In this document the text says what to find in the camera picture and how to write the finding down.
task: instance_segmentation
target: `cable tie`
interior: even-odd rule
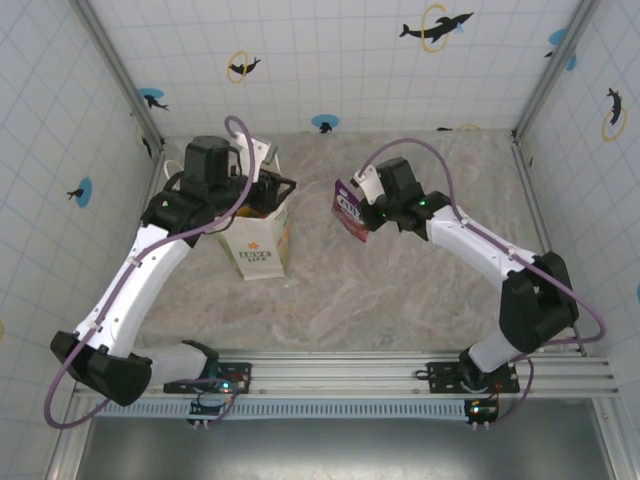
[[[131,265],[134,265],[136,267],[139,267],[140,265],[142,265],[142,262],[140,260],[136,260],[136,257],[134,257],[133,255],[130,257],[127,257],[127,263],[130,263]]]

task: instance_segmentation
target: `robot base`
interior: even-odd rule
[[[251,385],[251,364],[250,363],[218,363],[217,370],[208,372],[207,376],[202,378],[222,378],[229,380],[233,384],[238,394],[249,393]],[[166,383],[163,388],[164,393],[168,394],[198,394],[205,390],[211,394],[227,394],[232,393],[231,388],[224,388],[223,385],[203,386],[202,384],[189,383]]]
[[[481,388],[469,388],[459,373],[459,362],[429,362],[427,376],[430,393],[495,393],[500,385],[500,393],[518,393],[520,384],[515,367],[502,365],[487,376],[486,383]]]

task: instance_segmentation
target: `black dolphin silhouette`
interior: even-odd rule
[[[147,100],[147,105],[149,105],[149,108],[158,107],[158,108],[162,108],[163,110],[169,111],[169,106],[160,105],[156,100],[156,97],[154,97],[153,95],[145,95],[144,98]]]
[[[429,28],[427,30],[410,30],[409,26],[405,23],[402,25],[402,33],[400,37],[404,37],[405,35],[411,35],[416,38],[431,38],[431,43],[435,43],[442,35],[446,35],[449,32],[454,31],[458,25],[463,24],[469,17],[473,15],[471,13],[465,13],[462,15],[458,15],[457,17],[449,18],[449,17],[440,17],[436,20],[436,23],[439,23],[437,27]]]
[[[613,107],[611,107],[611,112],[613,116],[611,117],[611,126],[614,126],[620,118],[620,112],[622,111],[622,98],[620,97],[619,92],[614,92],[611,88],[609,89],[609,93],[607,93],[607,97],[613,98]]]
[[[84,193],[84,190],[82,188],[78,188],[73,192],[67,192],[67,195],[69,195],[69,200],[71,200],[73,197],[81,197],[83,193]]]
[[[247,73],[250,73],[253,71],[254,68],[256,68],[256,65],[258,64],[258,62],[260,62],[260,60],[258,60],[256,57],[253,57],[253,63],[250,63],[249,65],[247,65],[247,71],[244,71],[244,63],[241,63],[240,65],[234,65],[233,63],[231,65],[229,65],[229,68],[231,70],[233,70],[236,73],[239,73],[240,75],[246,75]]]

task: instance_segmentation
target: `aluminum frame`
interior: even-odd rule
[[[477,398],[471,394],[430,394],[426,382],[413,378],[415,370],[429,361],[455,361],[456,353],[442,352],[261,352],[224,351],[221,361],[247,361],[253,364],[251,392],[242,396],[247,404],[260,405],[318,405],[322,402],[340,402],[343,405],[389,404],[432,405],[423,414],[410,418],[442,418],[458,420],[459,403]],[[635,470],[624,441],[620,425],[613,413],[613,400],[619,398],[618,386],[606,358],[583,357],[578,352],[537,353],[532,355],[536,376],[530,398],[593,399],[600,423],[603,448],[611,463],[612,478],[636,478]],[[516,372],[524,385],[529,375],[528,364],[519,362]],[[188,405],[195,395],[166,395],[161,389],[149,389],[128,412],[116,407],[101,416],[128,416],[137,418],[188,418]],[[505,398],[518,398],[519,394],[504,394]],[[80,418],[89,411],[100,396],[86,388],[77,389],[67,420]],[[433,405],[440,405],[434,410]],[[296,409],[293,415],[275,414],[275,410],[260,415],[242,415],[236,420],[252,418],[318,418],[318,410]],[[369,410],[351,410],[332,418],[372,418]],[[375,417],[397,418],[394,412],[382,412]],[[62,433],[48,480],[76,478],[91,422]]]

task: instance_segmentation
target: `metal rail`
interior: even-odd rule
[[[549,67],[542,75],[542,78],[527,102],[522,117],[518,121],[515,129],[516,140],[522,138],[535,120],[542,105],[544,105],[551,90],[566,68],[571,56],[575,53],[578,41],[582,37],[582,34],[587,28],[587,25],[589,25],[601,2],[602,0],[582,0],[579,3],[578,9],[566,29],[562,42],[560,42],[558,48],[553,52]]]
[[[606,358],[582,357],[577,352],[542,353],[532,356],[536,367],[532,398],[607,398],[618,396],[618,385]],[[474,394],[431,394],[425,381],[413,373],[430,361],[456,361],[447,353],[223,353],[223,362],[250,362],[253,365],[251,391],[243,399],[263,400],[464,400]],[[526,362],[516,364],[521,385],[526,384]],[[82,388],[76,396],[95,398]],[[141,398],[193,398],[194,395],[167,395],[151,388]],[[518,398],[519,394],[504,394]]]
[[[80,18],[109,72],[120,87],[120,91],[138,120],[145,138],[154,144],[156,152],[160,151],[162,146],[160,131],[151,118],[149,109],[140,98],[138,89],[131,80],[111,40],[109,40],[107,32],[102,27],[91,2],[89,0],[69,0],[69,4]]]

